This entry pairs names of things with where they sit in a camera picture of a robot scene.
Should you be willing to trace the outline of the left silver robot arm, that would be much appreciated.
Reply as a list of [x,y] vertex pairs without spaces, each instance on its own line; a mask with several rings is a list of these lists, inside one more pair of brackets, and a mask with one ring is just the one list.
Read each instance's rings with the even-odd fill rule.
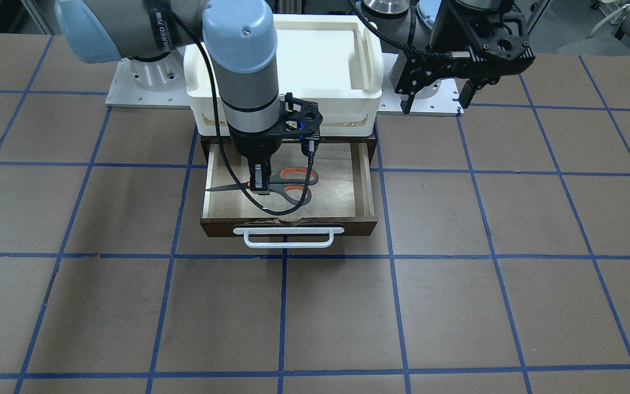
[[389,80],[408,115],[425,89],[465,80],[458,105],[478,90],[518,75],[535,61],[527,22],[513,1],[360,1],[353,12],[395,54]]

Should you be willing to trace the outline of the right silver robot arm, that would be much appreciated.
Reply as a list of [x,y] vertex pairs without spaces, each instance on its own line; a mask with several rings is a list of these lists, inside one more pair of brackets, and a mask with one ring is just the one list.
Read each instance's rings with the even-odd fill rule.
[[266,2],[56,1],[54,11],[72,52],[91,64],[203,48],[255,194],[272,190],[271,157],[282,139],[309,136],[322,122],[313,104],[295,111],[290,95],[278,97],[277,30]]

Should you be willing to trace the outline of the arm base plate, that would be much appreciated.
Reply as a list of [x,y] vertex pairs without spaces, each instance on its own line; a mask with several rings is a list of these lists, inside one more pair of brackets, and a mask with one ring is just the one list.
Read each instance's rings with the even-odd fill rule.
[[[401,96],[394,90],[392,69],[397,55],[383,53],[382,98],[378,107],[379,114],[402,115]],[[464,112],[458,102],[458,88],[453,78],[443,78],[423,88],[417,93],[410,110],[411,115],[462,115]]]
[[188,109],[183,54],[175,50],[155,62],[118,62],[106,99],[108,107]]

